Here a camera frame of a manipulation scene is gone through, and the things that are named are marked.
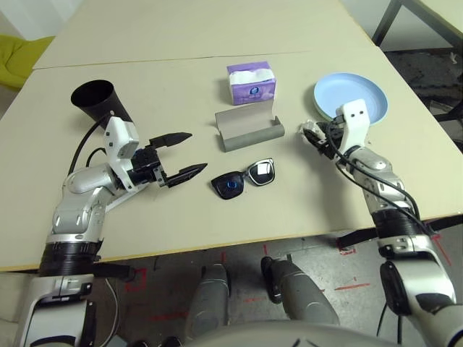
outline wire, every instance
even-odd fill
[[[379,316],[378,329],[376,329],[376,337],[379,336],[379,332],[381,331],[381,325],[383,324],[384,314],[386,313],[387,307],[388,307],[388,303],[385,302],[383,311],[381,311],[381,316]]]
[[[412,203],[412,206],[413,206],[413,210],[414,210],[414,213],[416,215],[416,217],[418,219],[420,219],[420,211],[418,209],[418,205],[415,201],[415,199],[413,199],[412,195],[410,195],[408,192],[406,192],[405,190],[399,188],[398,186],[395,186],[394,184],[392,184],[391,182],[388,182],[386,181],[385,179],[382,179],[381,177],[377,177],[375,175],[373,175],[372,173],[366,171],[366,170],[363,170],[362,168],[360,168],[359,166],[357,166],[356,164],[354,164],[350,159],[348,159],[348,157],[346,157],[344,154],[342,154],[341,152],[339,152],[338,148],[334,145],[334,142],[333,142],[333,138],[331,137],[331,123],[328,124],[328,126],[326,127],[326,139],[328,140],[328,143],[329,145],[333,148],[334,152],[343,160],[345,161],[346,163],[348,163],[350,166],[354,167],[357,171],[361,172],[362,174],[370,177],[371,179],[374,179],[378,182],[381,182],[382,184],[385,184],[386,186],[388,187],[391,187],[393,189],[395,189],[396,191],[402,193],[405,197],[408,197],[408,199],[410,200],[410,202]]]
[[[108,278],[105,278],[105,282],[106,282],[106,285],[108,286],[109,290],[111,291],[111,294],[113,294],[113,298],[114,298],[114,304],[116,306],[116,312],[114,313],[114,320],[113,320],[113,325],[111,327],[111,332],[109,333],[108,337],[105,339],[105,341],[100,345],[100,347],[104,347],[108,344],[108,342],[112,339],[112,337],[114,336],[114,334],[116,333],[116,324],[117,324],[117,321],[118,321],[118,316],[119,316],[119,302],[117,300],[117,295],[116,295],[116,292],[114,291],[114,288],[113,286],[111,285],[111,283],[109,283],[109,280]]]
[[[103,152],[104,154],[106,154],[106,150],[105,150],[103,147],[98,147],[98,148],[94,149],[94,150],[92,151],[92,153],[90,153],[90,155],[89,155],[88,158],[87,158],[87,163],[85,163],[85,167],[86,167],[86,168],[90,166],[90,162],[92,161],[93,156],[94,156],[99,150],[100,150],[101,152]]]
[[[397,344],[402,344],[402,316],[397,316]]]
[[[410,212],[408,212],[407,210],[405,210],[404,208],[398,206],[395,202],[385,198],[385,197],[382,197],[380,196],[379,194],[377,194],[376,192],[374,192],[373,190],[361,185],[360,183],[356,182],[353,178],[349,177],[347,175],[347,173],[344,172],[344,170],[342,169],[342,167],[339,165],[339,163],[336,163],[336,168],[339,170],[339,172],[341,172],[341,174],[346,177],[349,181],[351,181],[353,184],[355,184],[356,186],[366,190],[367,192],[369,192],[370,194],[373,194],[374,196],[386,201],[388,204],[390,204],[391,206],[394,206],[400,213],[403,213],[404,215],[406,215],[408,218],[410,218],[411,220],[413,220],[423,231],[426,235],[429,236],[429,230],[424,226],[424,224],[422,223],[421,220],[418,220],[413,214],[411,214]]]
[[[328,127],[326,128],[326,139],[328,140],[328,143],[329,145],[334,149],[335,153],[344,161],[346,161],[349,165],[351,165],[354,169],[358,170],[359,172],[362,172],[363,174],[366,174],[367,176],[369,176],[370,178],[372,179],[375,179],[381,183],[386,183],[388,186],[390,187],[393,187],[395,188],[397,191],[401,192],[403,191],[406,195],[406,196],[410,196],[407,192],[405,192],[403,189],[400,189],[398,187],[395,187],[393,184],[383,180],[383,179],[380,179],[379,177],[376,177],[375,175],[372,175],[371,173],[368,173],[367,171],[365,170],[362,170],[361,168],[359,168],[357,165],[355,165],[353,162],[351,162],[345,155],[343,155],[341,152],[339,152],[339,150],[336,148],[336,146],[334,145],[333,143],[333,139],[331,138],[331,128],[330,128],[331,124],[328,124]],[[349,176],[347,176],[346,173],[344,173],[344,171],[342,170],[342,168],[339,166],[339,162],[336,163],[336,168],[339,170],[339,172],[341,172],[341,174],[344,175],[344,177],[346,177],[348,180],[350,180],[353,184],[359,186],[360,188],[366,190],[367,192],[369,192],[370,194],[378,197],[379,199],[382,199],[383,201],[387,202],[388,204],[394,206],[400,213],[406,215],[408,218],[412,219],[422,230],[423,232],[430,236],[430,232],[428,230],[428,228],[426,228],[426,226],[423,224],[423,222],[419,219],[419,212],[418,210],[416,209],[415,210],[415,213],[416,215],[413,215],[412,213],[408,212],[407,210],[405,210],[404,208],[398,206],[395,202],[392,202],[391,200],[385,198],[385,197],[382,197],[380,196],[378,193],[374,192],[373,190],[371,189],[368,189],[367,187],[364,187],[363,185],[357,183],[354,179],[350,178]]]
[[[80,151],[83,149],[85,143],[87,142],[88,138],[90,135],[95,131],[96,128],[100,126],[111,114],[108,113],[105,116],[101,117],[99,120],[97,120],[94,125],[92,125],[91,128],[89,128],[87,134],[84,135],[82,140],[80,141],[80,144],[77,146],[77,149],[75,150],[74,157],[72,157],[71,165],[69,167],[69,171],[67,172],[67,175],[70,175],[74,172],[75,169],[75,164],[77,162],[77,159],[79,158]]]

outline sunglasses lens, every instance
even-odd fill
[[[249,175],[257,184],[267,184],[275,178],[275,171],[270,161],[257,163],[249,168]]]
[[[222,199],[231,199],[243,193],[245,182],[240,172],[225,173],[211,181],[212,187]]]

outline sunglasses frame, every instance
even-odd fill
[[[270,181],[268,181],[266,183],[257,183],[254,180],[254,178],[250,175],[250,171],[251,171],[251,168],[253,168],[255,166],[258,166],[259,164],[262,164],[262,163],[270,163],[273,175],[272,175],[272,179]],[[267,159],[262,159],[262,160],[256,161],[255,163],[249,165],[247,167],[246,171],[243,172],[243,174],[245,176],[249,177],[250,180],[253,182],[253,184],[255,184],[256,186],[265,186],[266,184],[272,183],[275,180],[275,165],[273,164],[273,159],[272,158],[267,158]]]
[[[268,182],[266,182],[266,183],[257,183],[256,180],[254,180],[254,178],[253,178],[252,175],[250,174],[250,171],[251,171],[252,168],[254,168],[255,166],[257,166],[257,165],[259,165],[259,164],[262,164],[262,163],[269,163],[269,164],[271,165],[273,175],[272,175],[272,179],[271,179],[270,181],[268,181]],[[243,190],[242,190],[241,192],[239,192],[238,194],[232,196],[232,197],[225,197],[225,196],[223,196],[223,195],[220,193],[220,191],[219,191],[217,185],[215,184],[215,182],[220,181],[220,180],[222,180],[223,178],[225,178],[225,177],[227,177],[227,176],[231,176],[231,177],[233,177],[233,176],[239,176],[239,177],[241,178],[242,184],[243,184]],[[224,199],[224,200],[229,200],[229,199],[233,199],[234,197],[237,197],[237,196],[241,195],[241,193],[243,193],[243,191],[244,191],[244,182],[245,182],[244,178],[245,178],[246,176],[249,177],[250,180],[251,180],[251,182],[252,182],[253,184],[255,184],[256,186],[265,186],[266,184],[269,184],[269,183],[273,182],[273,181],[275,180],[275,165],[273,164],[273,159],[272,159],[272,158],[267,158],[267,159],[262,159],[262,160],[256,161],[255,163],[249,165],[249,166],[247,167],[246,171],[231,171],[231,172],[224,173],[224,174],[222,174],[222,175],[217,176],[216,178],[214,178],[214,179],[211,181],[211,184],[212,184],[212,187],[216,190],[216,192],[217,192],[217,194],[219,195],[219,197],[221,197],[221,198]]]

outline black cable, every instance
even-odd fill
[[[422,223],[421,220],[418,220],[413,214],[411,214],[410,212],[408,212],[407,210],[405,210],[404,208],[398,206],[395,202],[392,202],[391,200],[385,198],[385,197],[382,197],[380,196],[379,194],[375,193],[373,190],[367,188],[367,187],[364,187],[363,185],[361,185],[360,183],[356,182],[353,178],[349,177],[347,175],[347,173],[344,172],[344,170],[342,169],[342,167],[339,165],[339,162],[335,164],[336,165],[336,168],[339,170],[339,172],[341,172],[341,174],[346,177],[349,181],[351,181],[353,184],[355,184],[356,186],[366,190],[367,192],[369,192],[370,194],[373,194],[374,196],[386,201],[388,204],[390,204],[391,206],[394,206],[400,213],[403,213],[404,215],[406,215],[408,218],[410,218],[411,220],[413,220],[423,231],[426,235],[429,236],[430,232],[429,230],[424,226],[424,224]]]
[[[402,316],[397,316],[397,344],[402,344]]]
[[[384,319],[384,314],[386,313],[386,309],[388,307],[388,303],[384,303],[383,311],[381,311],[381,316],[379,316],[379,322],[378,322],[378,329],[376,329],[376,337],[379,336],[379,332],[381,330],[381,325],[383,324],[383,319]]]
[[[77,162],[77,159],[79,158],[80,151],[83,149],[85,143],[87,142],[88,138],[90,135],[95,131],[96,128],[100,126],[111,114],[108,113],[105,116],[101,117],[99,120],[97,120],[94,125],[92,125],[91,128],[89,128],[87,134],[84,135],[82,140],[80,141],[80,144],[77,146],[77,149],[75,150],[74,156],[72,157],[71,165],[69,166],[69,171],[67,172],[67,175],[70,175],[74,172],[75,169],[75,164]]]
[[[85,167],[86,167],[86,168],[90,166],[90,162],[92,161],[93,156],[94,156],[99,150],[100,150],[101,152],[103,152],[104,154],[106,154],[106,150],[105,150],[103,147],[98,147],[98,148],[94,149],[94,150],[92,151],[92,153],[90,153],[90,155],[89,155],[88,158],[87,158],[87,163],[85,163]]]
[[[414,210],[414,213],[417,217],[417,219],[419,220],[420,219],[420,211],[418,209],[418,205],[415,201],[415,199],[413,199],[412,195],[410,195],[408,192],[406,192],[405,190],[393,185],[391,182],[388,182],[386,181],[385,179],[382,179],[381,177],[377,177],[375,175],[373,175],[372,173],[366,171],[366,170],[363,170],[362,168],[360,168],[359,166],[357,166],[356,164],[354,164],[350,159],[348,159],[348,157],[346,157],[344,154],[342,154],[341,152],[339,152],[338,148],[334,145],[334,142],[333,142],[333,138],[331,137],[331,123],[328,124],[328,126],[326,127],[326,139],[328,140],[328,144],[333,148],[334,152],[343,160],[345,161],[346,163],[348,163],[350,166],[352,166],[353,168],[355,168],[357,171],[361,172],[362,174],[370,177],[371,179],[374,179],[378,182],[381,182],[382,184],[385,184],[386,186],[388,187],[391,187],[393,189],[395,189],[396,191],[402,193],[405,197],[408,197],[408,199],[410,200],[410,202],[412,203],[412,206],[413,206],[413,210]]]

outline black funnel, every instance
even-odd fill
[[[124,121],[132,121],[117,97],[113,84],[106,80],[84,83],[74,90],[71,95],[71,102],[92,117],[94,121],[99,120],[110,111],[113,111],[115,116]],[[106,128],[108,120],[109,118],[101,124],[103,129]]]

